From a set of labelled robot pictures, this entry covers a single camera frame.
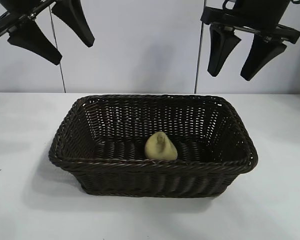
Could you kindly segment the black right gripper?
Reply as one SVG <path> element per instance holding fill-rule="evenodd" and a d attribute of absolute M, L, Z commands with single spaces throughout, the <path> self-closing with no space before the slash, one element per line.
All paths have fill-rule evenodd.
<path fill-rule="evenodd" d="M 288 41 L 292 44 L 296 44 L 300 38 L 299 30 L 280 24 L 288 5 L 295 2 L 234 0 L 231 8 L 227 7 L 227 3 L 227 0 L 223 1 L 221 9 L 205 7 L 200 19 L 206 25 L 211 24 L 207 71 L 216 77 L 230 53 L 241 42 L 234 29 L 250 32 L 260 35 L 254 36 L 250 52 L 240 72 L 246 81 L 250 81 L 261 68 L 287 48 L 281 41 L 265 41 L 262 37 Z"/>

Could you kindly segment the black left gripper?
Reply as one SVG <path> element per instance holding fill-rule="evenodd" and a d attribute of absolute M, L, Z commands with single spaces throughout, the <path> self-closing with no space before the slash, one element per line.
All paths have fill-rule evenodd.
<path fill-rule="evenodd" d="M 95 37 L 85 18 L 80 0 L 0 0 L 6 12 L 0 16 L 0 37 L 8 32 L 8 42 L 42 58 L 54 65 L 61 62 L 62 55 L 46 38 L 34 19 L 52 3 L 52 13 L 62 20 L 80 40 L 92 47 Z"/>

